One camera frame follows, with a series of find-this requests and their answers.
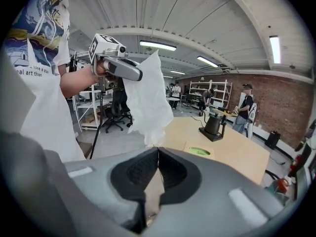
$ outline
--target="fluorescent light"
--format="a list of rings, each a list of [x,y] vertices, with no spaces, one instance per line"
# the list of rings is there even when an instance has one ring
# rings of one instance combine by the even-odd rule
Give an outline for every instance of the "fluorescent light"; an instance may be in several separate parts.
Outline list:
[[[278,36],[270,36],[274,63],[281,63],[280,40]]]
[[[183,72],[178,72],[178,71],[173,71],[173,70],[171,70],[170,72],[176,73],[176,74],[182,74],[182,75],[185,75],[185,74],[186,74],[186,73],[183,73]]]
[[[162,43],[158,43],[158,42],[152,42],[152,41],[141,40],[139,43],[140,43],[140,45],[151,46],[151,47],[155,47],[155,48],[162,48],[162,49],[167,49],[170,51],[174,51],[177,49],[176,46],[162,44]]]
[[[200,60],[200,61],[203,61],[203,62],[205,62],[205,63],[207,63],[207,64],[209,64],[209,65],[211,65],[211,66],[213,66],[214,68],[218,68],[218,66],[217,66],[215,63],[213,63],[213,62],[211,62],[211,61],[205,59],[205,58],[202,57],[202,56],[199,56],[197,59]]]

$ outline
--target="cap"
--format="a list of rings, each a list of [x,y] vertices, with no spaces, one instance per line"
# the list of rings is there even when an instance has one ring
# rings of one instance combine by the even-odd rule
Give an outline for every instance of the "cap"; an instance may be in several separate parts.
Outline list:
[[[243,84],[242,86],[243,86],[244,89],[252,89],[252,85],[248,84],[248,83]]]

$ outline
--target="person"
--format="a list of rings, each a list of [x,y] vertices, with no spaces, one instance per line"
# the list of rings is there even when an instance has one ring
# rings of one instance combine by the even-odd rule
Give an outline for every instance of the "person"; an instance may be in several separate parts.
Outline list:
[[[172,95],[171,95],[172,97],[180,99],[181,87],[179,86],[179,82],[176,81],[176,84],[172,87],[171,92],[172,92]],[[178,105],[178,101],[170,100],[169,104],[170,104],[171,108],[176,110],[177,105]]]
[[[243,133],[244,127],[248,120],[248,111],[251,109],[253,105],[253,95],[252,93],[252,85],[244,84],[243,92],[246,94],[244,101],[242,102],[241,107],[238,109],[238,116],[233,125],[233,129],[239,133]]]
[[[4,41],[11,63],[36,96],[20,134],[59,154],[62,162],[84,160],[65,97],[98,82],[91,65],[67,73],[70,61],[68,0],[29,0]],[[105,73],[102,61],[97,72]]]
[[[203,116],[203,111],[205,110],[206,106],[211,103],[211,97],[214,95],[214,89],[208,89],[202,93],[202,97],[198,103],[198,116]]]

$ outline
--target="brick wall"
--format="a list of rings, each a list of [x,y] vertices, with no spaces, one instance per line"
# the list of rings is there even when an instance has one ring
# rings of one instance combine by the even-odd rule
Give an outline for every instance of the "brick wall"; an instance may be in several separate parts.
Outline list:
[[[311,116],[314,88],[312,85],[274,76],[265,75],[217,75],[204,76],[203,81],[225,81],[233,83],[228,109],[239,103],[242,85],[250,83],[258,105],[255,125],[270,132],[276,130],[281,140],[295,148],[305,134]],[[190,81],[201,81],[201,77],[179,80],[184,91]]]

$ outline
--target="white tissue paper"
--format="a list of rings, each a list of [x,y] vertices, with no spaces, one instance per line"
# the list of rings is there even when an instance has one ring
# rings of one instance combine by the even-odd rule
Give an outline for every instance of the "white tissue paper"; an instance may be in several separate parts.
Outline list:
[[[133,116],[131,131],[145,136],[147,146],[159,146],[164,128],[173,120],[171,106],[166,100],[164,80],[158,51],[137,66],[143,72],[140,81],[123,79],[127,106]]]

